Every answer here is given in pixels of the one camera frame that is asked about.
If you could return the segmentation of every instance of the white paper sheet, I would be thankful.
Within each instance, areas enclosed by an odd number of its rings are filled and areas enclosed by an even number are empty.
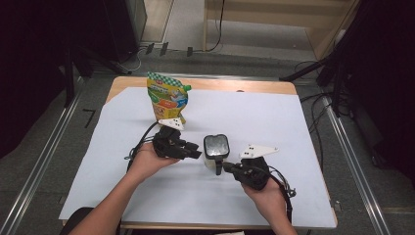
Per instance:
[[[278,147],[265,157],[279,169],[297,195],[292,198],[293,225],[334,228],[336,218],[308,134],[297,95],[192,90],[182,112],[181,138],[203,151],[206,135],[225,134],[236,163],[248,144]],[[125,174],[124,159],[155,121],[146,88],[127,88],[104,106],[60,219],[81,207],[95,207]],[[156,126],[149,134],[156,133]],[[134,193],[123,221],[267,225],[232,174],[198,160],[163,168]]]

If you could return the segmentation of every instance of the person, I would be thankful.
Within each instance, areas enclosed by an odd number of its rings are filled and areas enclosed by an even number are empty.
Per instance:
[[[114,235],[119,220],[138,185],[154,175],[159,169],[177,162],[179,162],[177,159],[159,158],[152,143],[144,144],[138,151],[131,168],[115,188],[96,208],[77,223],[69,234]],[[261,191],[255,191],[244,184],[242,187],[276,234],[297,234],[287,219],[286,204],[277,183],[269,179]]]

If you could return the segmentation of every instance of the wooden desk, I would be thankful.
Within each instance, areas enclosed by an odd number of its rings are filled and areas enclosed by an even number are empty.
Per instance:
[[[353,20],[358,2],[358,0],[226,0],[223,20],[305,27],[315,57],[319,60],[331,52],[339,32],[346,29]],[[207,49],[208,20],[219,20],[221,7],[220,0],[205,0],[204,50]]]
[[[280,170],[282,169],[290,184],[299,190],[298,195],[292,199],[295,226],[301,228],[336,227],[336,216],[329,204],[324,179],[319,170],[318,161],[303,119],[300,101],[292,83],[201,78],[181,78],[180,80],[193,87],[189,93],[190,103],[183,114],[188,120],[186,130],[182,133],[183,139],[198,144],[202,151],[203,136],[223,131],[228,135],[231,146],[231,155],[228,157],[228,161],[232,163],[239,161],[238,152],[246,147],[246,141],[250,141],[250,138],[264,143],[264,145],[267,145],[267,141],[278,143],[278,147],[281,149],[278,158],[282,158],[282,160],[275,158],[275,156],[266,160],[271,165],[281,167]],[[154,121],[146,89],[131,88],[145,85],[146,77],[118,77],[115,79],[108,103],[101,112],[100,120],[73,181],[60,219],[68,219],[71,213],[80,207],[95,207],[125,174],[127,161],[123,157],[129,152],[131,146],[136,145],[137,138],[141,137],[141,133]],[[223,95],[223,92],[210,90],[244,90],[246,93],[225,92],[229,99],[222,99],[222,97],[219,98],[219,95]],[[140,96],[132,98],[127,96],[138,93]],[[235,112],[229,113],[228,111],[227,114],[224,110],[222,110],[222,115],[213,112],[215,108],[221,107],[222,104],[218,104],[219,100],[221,103],[227,103],[229,109],[240,107],[236,100],[231,99],[234,95],[240,98],[249,98],[242,99],[244,102],[241,104],[256,102],[258,99],[255,98],[258,96],[272,98],[269,102],[273,104],[274,109],[278,110],[278,107],[281,107],[279,112],[285,112],[280,116],[284,124],[271,124],[271,121],[279,121],[278,118],[274,119],[276,113],[269,113],[261,105],[257,107],[248,105],[254,114],[242,117],[236,116]],[[200,118],[202,113],[203,115],[213,114],[213,117]],[[219,118],[220,122],[214,122],[215,118]],[[247,118],[249,121],[251,118],[256,118],[258,121],[244,128],[240,122],[246,121]],[[207,120],[215,125],[205,124]],[[232,126],[232,130],[226,130],[229,126]],[[258,128],[262,128],[259,136],[255,133]],[[302,164],[301,169],[298,167],[299,162]],[[307,188],[309,185],[313,185],[314,188]],[[203,156],[198,160],[184,160],[179,164],[164,168],[146,180],[139,188],[140,190],[137,190],[133,195],[124,213],[121,224],[123,228],[269,228],[266,221],[257,212],[254,203],[243,193],[239,183],[234,180],[233,175],[222,173],[220,176],[216,176],[205,167]],[[215,200],[217,195],[222,196],[220,201]],[[195,215],[189,215],[191,213],[188,210],[191,211],[192,208],[197,208]],[[324,213],[324,218],[309,214],[321,212]],[[244,213],[248,216],[241,220],[239,216]],[[180,221],[183,220],[182,217],[186,217],[187,222]]]

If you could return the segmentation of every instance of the green cap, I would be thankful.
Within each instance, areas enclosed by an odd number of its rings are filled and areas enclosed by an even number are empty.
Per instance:
[[[184,91],[190,91],[192,89],[192,86],[191,85],[183,85],[183,90]]]

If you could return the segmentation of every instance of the plastic food package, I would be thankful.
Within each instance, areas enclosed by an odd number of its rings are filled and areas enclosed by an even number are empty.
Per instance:
[[[187,91],[192,89],[190,85],[183,85],[178,79],[149,71],[147,89],[157,120],[180,118],[183,123],[186,122],[181,111],[189,100]]]

